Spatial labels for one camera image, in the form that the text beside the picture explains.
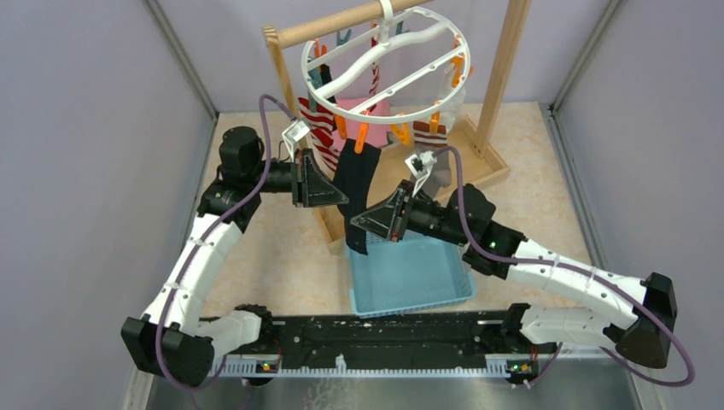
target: wooden frame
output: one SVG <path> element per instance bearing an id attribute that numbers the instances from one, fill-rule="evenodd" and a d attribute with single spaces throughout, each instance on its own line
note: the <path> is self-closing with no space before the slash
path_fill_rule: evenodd
<path id="1" fill-rule="evenodd" d="M 391 3 L 394 12 L 397 12 L 430 1 L 391 0 Z M 500 33 L 498 49 L 495 52 L 493 69 L 488 79 L 488 87 L 477 125 L 465 116 L 458 119 L 455 127 L 448 134 L 448 142 L 460 151 L 465 182 L 474 184 L 481 189 L 503 181 L 510 173 L 508 165 L 490 146 L 490 137 L 493 135 L 495 119 L 498 116 L 500 103 L 503 101 L 503 93 L 505 92 L 508 77 L 511 74 L 513 60 L 528 16 L 530 2 L 531 0 L 508 1 L 508 9 L 505 12 L 503 29 Z M 292 112 L 299 115 L 299 107 L 295 100 L 294 90 L 292 90 L 289 70 L 284 60 L 284 49 L 379 18 L 382 18 L 382 5 L 375 0 L 281 31 L 277 31 L 273 26 L 263 28 L 266 47 L 277 71 L 284 101 Z M 302 141 L 301 146 L 306 148 L 306 141 Z M 384 172 L 377 172 L 372 180 L 368 195 L 368 206 L 389 196 L 402 179 L 409 177 L 410 172 L 404 163 L 404 159 L 411 152 L 411 146 L 399 143 L 382 149 L 377 169 L 384 170 Z M 449 196 L 454 189 L 455 175 L 453 173 L 452 184 L 441 190 L 436 199 Z M 330 252 L 332 254 L 338 253 L 342 250 L 342 244 L 344 243 L 342 215 L 337 211 L 336 207 L 315 208 L 313 212 L 321 225 Z"/>

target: blue basket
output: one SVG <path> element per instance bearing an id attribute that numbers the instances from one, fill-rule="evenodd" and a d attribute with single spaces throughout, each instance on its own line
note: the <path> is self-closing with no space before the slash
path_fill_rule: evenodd
<path id="1" fill-rule="evenodd" d="M 347 248 L 354 314 L 368 319 L 463 303 L 475 296 L 458 246 L 415 232 L 398 243 L 367 235 L 368 255 Z"/>

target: teal clothespin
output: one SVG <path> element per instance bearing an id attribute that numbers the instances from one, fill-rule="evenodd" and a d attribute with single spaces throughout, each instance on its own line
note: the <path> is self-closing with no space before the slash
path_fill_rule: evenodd
<path id="1" fill-rule="evenodd" d="M 312 86 L 314 89 L 318 89 L 322 86 L 322 74 L 319 72 L 318 68 L 314 68 L 312 71 L 309 72 L 309 77 L 312 78 Z M 309 99 L 309 110 L 313 113 L 317 112 L 317 101 L 312 97 L 312 93 L 307 93 L 307 98 Z"/>
<path id="2" fill-rule="evenodd" d="M 404 21 L 397 23 L 397 29 L 394 31 L 394 34 L 404 34 L 406 32 L 410 32 L 410 30 L 402 30 L 402 25 L 404 23 Z"/>
<path id="3" fill-rule="evenodd" d="M 347 30 L 347 34 L 345 34 L 344 37 L 340 35 L 340 32 L 337 32 L 337 47 L 349 41 L 350 36 L 352 36 L 352 29 Z"/>

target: purple cable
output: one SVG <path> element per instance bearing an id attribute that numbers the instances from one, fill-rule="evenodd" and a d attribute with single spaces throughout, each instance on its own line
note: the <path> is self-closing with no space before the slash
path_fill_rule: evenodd
<path id="1" fill-rule="evenodd" d="M 266 121 L 266 111 L 264 110 L 264 100 L 269 100 L 273 103 L 275 103 L 290 119 L 295 120 L 296 116 L 292 114 L 291 110 L 289 108 L 279 102 L 276 98 L 269 96 L 267 94 L 264 94 L 263 96 L 259 97 L 259 112 L 261 114 L 261 126 L 264 129 L 264 144 L 266 147 L 272 146 L 272 138 L 269 135 L 269 125 Z M 214 229 L 217 228 L 217 226 L 221 225 L 221 222 L 228 219 L 231 215 L 233 215 L 236 211 L 238 211 L 241 207 L 246 205 L 247 202 L 251 200 L 256 194 L 259 193 L 261 190 L 261 187 L 264 185 L 264 182 L 266 181 L 266 177 L 269 175 L 269 168 L 272 165 L 272 157 L 267 154 L 266 159 L 264 162 L 264 171 L 261 173 L 261 178 L 259 179 L 259 183 L 251 190 L 251 192 L 248 193 L 239 203 L 231 207 L 229 210 L 224 212 L 221 216 L 219 216 L 207 229 L 203 234 L 201 235 L 201 241 L 206 241 L 206 239 L 211 235 Z M 184 264 L 181 266 L 181 269 L 178 271 L 178 275 L 174 279 L 174 282 L 176 284 L 180 284 L 181 280 L 184 278 L 184 275 L 186 274 L 186 271 L 189 270 L 189 266 L 191 265 L 191 262 L 194 260 L 194 257 L 199 251 L 200 246 L 195 245 L 191 251 L 189 252 L 189 256 L 184 261 Z M 197 387 L 191 387 L 187 386 L 185 384 L 181 384 L 168 370 L 168 366 L 166 365 L 166 361 L 163 359 L 163 351 L 161 349 L 161 330 L 163 329 L 163 325 L 166 323 L 166 317 L 168 316 L 168 311 L 171 309 L 171 304 L 173 303 L 173 298 L 176 295 L 176 289 L 172 288 L 171 291 L 168 293 L 168 298 L 166 299 L 166 303 L 163 305 L 163 310 L 161 310 L 161 317 L 159 318 L 159 325 L 156 327 L 156 333 L 155 333 L 155 353 L 156 353 L 156 359 L 158 360 L 159 367 L 161 368 L 161 372 L 163 373 L 163 376 L 168 380 L 174 387 L 180 390 L 188 391 L 190 393 L 193 393 L 195 391 L 201 391 L 207 388 L 211 383 L 215 382 L 217 378 L 219 378 L 219 374 L 221 374 L 221 371 L 224 370 L 224 367 L 226 366 L 226 356 L 221 361 L 221 366 L 219 366 L 218 371 L 211 377 L 210 380 L 208 380 L 206 383 L 197 386 Z"/>
<path id="2" fill-rule="evenodd" d="M 457 177 L 458 177 L 458 215 L 460 217 L 460 224 L 463 226 L 463 231 L 465 232 L 465 236 L 468 238 L 468 242 L 470 242 L 470 246 L 473 247 L 475 251 L 477 251 L 479 254 L 485 256 L 491 261 L 496 262 L 502 262 L 502 263 L 523 263 L 523 264 L 530 264 L 530 265 L 544 265 L 552 267 L 554 265 L 554 261 L 548 261 L 548 260 L 537 260 L 537 259 L 529 259 L 529 258 L 506 258 L 504 256 L 498 256 L 493 255 L 489 252 L 487 252 L 485 249 L 483 249 L 473 238 L 473 234 L 470 232 L 470 227 L 468 226 L 468 221 L 465 218 L 465 201 L 463 199 L 463 164 L 460 160 L 460 153 L 458 152 L 455 147 L 448 145 L 447 147 L 440 148 L 433 152 L 433 156 L 438 156 L 446 151 L 452 152 L 452 154 L 455 156 L 455 167 L 457 170 Z M 568 269 L 570 271 L 578 272 L 586 277 L 591 276 L 591 273 L 587 271 L 586 269 L 580 268 L 578 266 L 570 265 L 568 263 L 559 263 L 558 267 L 561 267 L 563 269 Z M 666 337 L 671 341 L 671 343 L 676 347 L 676 350 L 679 351 L 679 354 L 681 355 L 681 359 L 684 360 L 684 364 L 686 365 L 686 372 L 687 375 L 685 378 L 669 382 L 666 380 L 659 380 L 656 378 L 652 378 L 648 375 L 645 375 L 642 372 L 639 372 L 638 370 L 632 368 L 624 359 L 619 358 L 612 352 L 610 352 L 606 348 L 601 348 L 607 355 L 609 355 L 613 360 L 615 360 L 618 364 L 620 364 L 624 369 L 628 370 L 629 372 L 635 374 L 636 376 L 644 379 L 647 382 L 658 384 L 660 386 L 666 386 L 666 387 L 684 387 L 689 384 L 691 384 L 694 381 L 694 378 L 696 376 L 696 371 L 694 369 L 694 364 L 692 363 L 692 358 L 689 356 L 689 353 L 686 352 L 686 349 L 684 348 L 683 344 L 681 344 L 681 341 L 679 340 L 676 335 L 669 330 L 669 328 L 658 318 L 654 313 L 651 312 L 651 310 L 644 307 L 642 304 L 640 304 L 636 299 L 634 299 L 632 296 L 630 296 L 625 291 L 619 289 L 618 286 L 615 284 L 609 282 L 606 279 L 603 279 L 599 277 L 598 275 L 592 275 L 593 280 L 596 282 L 599 282 L 606 288 L 612 290 L 614 293 L 619 295 L 623 300 L 626 302 L 631 303 L 636 309 L 638 309 L 641 313 L 644 314 L 645 317 L 647 317 L 653 324 L 664 334 Z M 553 360 L 555 360 L 556 356 L 558 356 L 558 353 L 556 353 L 553 356 Z M 549 367 L 553 364 L 553 360 L 551 360 L 548 365 L 546 366 L 546 370 L 548 370 Z"/>

